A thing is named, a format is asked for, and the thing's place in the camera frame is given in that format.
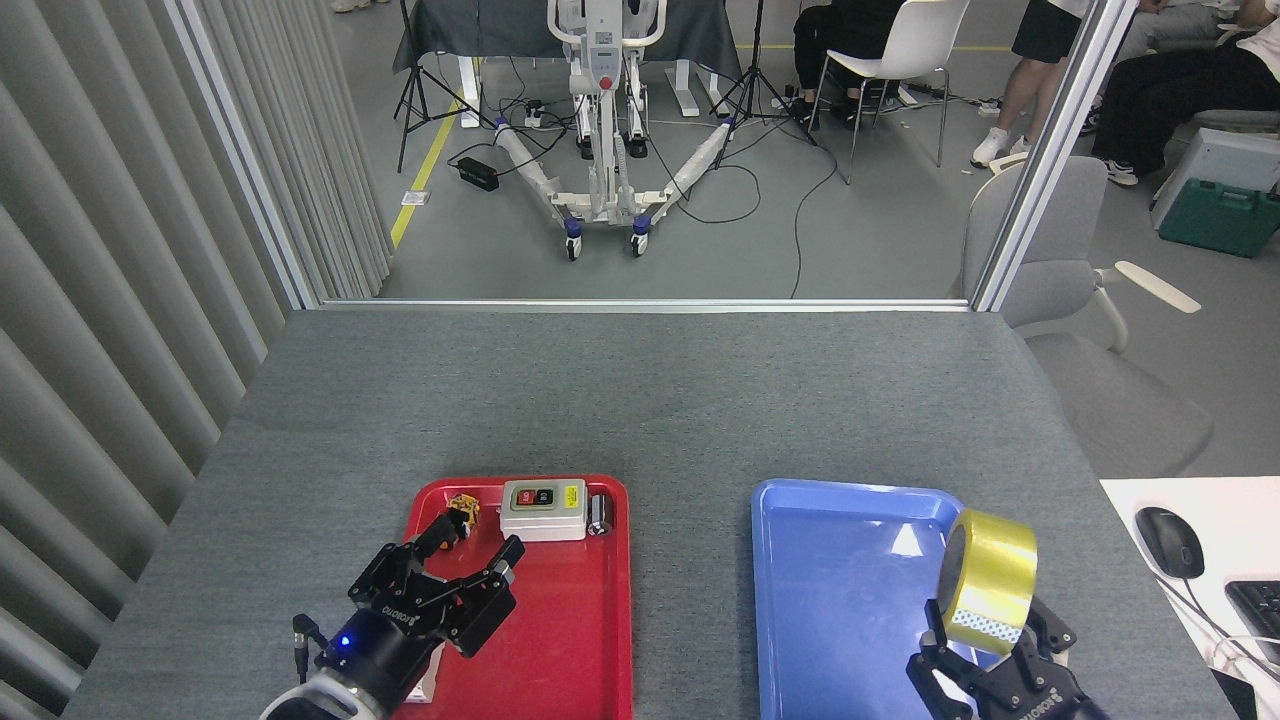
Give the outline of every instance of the green case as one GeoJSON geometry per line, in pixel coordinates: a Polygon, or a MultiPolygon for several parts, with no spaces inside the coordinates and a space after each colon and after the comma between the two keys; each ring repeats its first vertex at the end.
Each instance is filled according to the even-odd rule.
{"type": "Polygon", "coordinates": [[[1192,178],[1160,225],[1160,237],[1254,258],[1280,229],[1280,196],[1192,178]]]}

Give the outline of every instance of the gray tablecloth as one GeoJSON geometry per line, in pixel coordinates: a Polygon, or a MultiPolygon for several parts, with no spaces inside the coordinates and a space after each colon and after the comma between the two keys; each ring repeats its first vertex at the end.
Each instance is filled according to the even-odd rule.
{"type": "Polygon", "coordinates": [[[1112,717],[1231,717],[998,316],[443,311],[289,319],[64,717],[256,717],[296,682],[289,618],[338,628],[424,484],[564,473],[628,488],[637,719],[758,716],[749,505],[774,477],[1029,523],[1112,717]]]}
{"type": "MultiPolygon", "coordinates": [[[[545,0],[417,0],[410,27],[419,54],[467,56],[563,58],[561,41],[547,29],[545,0]]],[[[724,0],[672,0],[667,31],[645,49],[646,60],[692,60],[717,74],[737,78],[742,69],[724,0]]],[[[393,64],[412,64],[410,37],[401,38],[393,64]]]]}

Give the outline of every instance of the keyboard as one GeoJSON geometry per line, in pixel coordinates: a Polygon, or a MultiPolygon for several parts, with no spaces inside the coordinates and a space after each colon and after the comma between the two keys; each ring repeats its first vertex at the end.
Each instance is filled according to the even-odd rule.
{"type": "MultiPolygon", "coordinates": [[[[1280,580],[1230,582],[1226,583],[1226,597],[1249,628],[1249,634],[1280,639],[1280,580]]],[[[1257,644],[1267,660],[1280,665],[1280,644],[1257,644]]]]}

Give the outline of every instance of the yellow packing tape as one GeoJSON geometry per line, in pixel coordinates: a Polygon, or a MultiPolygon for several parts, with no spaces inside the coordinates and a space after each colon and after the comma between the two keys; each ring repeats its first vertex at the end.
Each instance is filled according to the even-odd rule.
{"type": "Polygon", "coordinates": [[[1007,655],[1027,625],[1034,592],[1036,533],[977,510],[960,512],[938,574],[947,638],[1007,655]]]}

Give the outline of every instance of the computer mouse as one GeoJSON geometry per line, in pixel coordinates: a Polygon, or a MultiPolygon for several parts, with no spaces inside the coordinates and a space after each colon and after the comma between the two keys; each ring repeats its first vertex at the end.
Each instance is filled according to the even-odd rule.
{"type": "Polygon", "coordinates": [[[1204,574],[1204,553],[1187,520],[1164,507],[1143,507],[1135,519],[1138,533],[1161,573],[1184,579],[1204,574]]]}

